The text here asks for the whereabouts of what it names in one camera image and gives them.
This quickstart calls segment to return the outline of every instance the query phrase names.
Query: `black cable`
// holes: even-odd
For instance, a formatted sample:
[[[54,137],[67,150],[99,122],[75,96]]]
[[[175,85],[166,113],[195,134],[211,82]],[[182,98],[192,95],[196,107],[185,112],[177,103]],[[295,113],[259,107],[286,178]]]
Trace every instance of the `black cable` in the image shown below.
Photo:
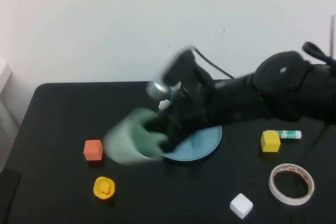
[[[193,48],[196,53],[198,53],[198,55],[203,59],[205,60],[207,63],[209,63],[211,66],[213,66],[215,69],[219,70],[220,72],[222,72],[223,74],[225,74],[226,76],[228,76],[229,78],[231,79],[234,79],[234,77],[229,74],[228,72],[224,71],[223,69],[221,69],[219,66],[213,64],[211,61],[209,61],[197,48]]]

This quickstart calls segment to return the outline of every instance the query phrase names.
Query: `white cube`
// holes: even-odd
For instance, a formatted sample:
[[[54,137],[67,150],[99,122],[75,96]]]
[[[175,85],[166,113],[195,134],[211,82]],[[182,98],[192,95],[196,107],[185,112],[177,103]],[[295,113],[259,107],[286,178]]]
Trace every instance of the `white cube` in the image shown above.
[[[243,219],[253,207],[253,203],[246,198],[243,194],[238,194],[230,203],[230,209],[238,215],[240,219]]]

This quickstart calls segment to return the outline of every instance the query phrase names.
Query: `light blue plate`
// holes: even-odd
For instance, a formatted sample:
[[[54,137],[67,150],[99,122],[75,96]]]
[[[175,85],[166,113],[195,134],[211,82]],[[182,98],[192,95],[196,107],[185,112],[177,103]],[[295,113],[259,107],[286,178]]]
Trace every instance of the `light blue plate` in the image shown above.
[[[171,92],[171,99],[176,91]],[[222,127],[216,126],[200,130],[179,144],[173,152],[164,153],[166,158],[176,161],[194,161],[213,152],[222,138]]]

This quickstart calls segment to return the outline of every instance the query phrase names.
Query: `glue stick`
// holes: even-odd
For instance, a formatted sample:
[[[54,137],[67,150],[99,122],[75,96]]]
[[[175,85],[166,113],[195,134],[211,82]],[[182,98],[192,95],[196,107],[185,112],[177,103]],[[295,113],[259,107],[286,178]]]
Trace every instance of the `glue stick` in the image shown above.
[[[301,131],[276,131],[279,133],[280,138],[292,138],[292,139],[301,139],[302,133]]]

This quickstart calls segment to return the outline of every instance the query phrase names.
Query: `black table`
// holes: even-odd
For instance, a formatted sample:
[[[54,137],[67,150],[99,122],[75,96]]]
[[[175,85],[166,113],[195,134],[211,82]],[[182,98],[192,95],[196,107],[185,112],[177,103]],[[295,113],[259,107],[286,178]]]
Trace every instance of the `black table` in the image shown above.
[[[123,166],[105,157],[102,167],[88,165],[85,140],[101,139],[137,107],[157,110],[145,85],[45,84],[36,90],[5,166],[22,174],[9,223],[239,223],[229,208],[238,193],[254,203],[246,223],[333,222],[336,128],[309,149],[323,127],[310,119],[223,126],[219,147],[199,162]],[[261,133],[269,129],[301,130],[303,138],[282,141],[270,157],[260,150]],[[305,205],[284,205],[270,193],[270,172],[281,163],[300,165],[313,177],[315,193]],[[113,205],[93,195],[99,176],[115,181]]]

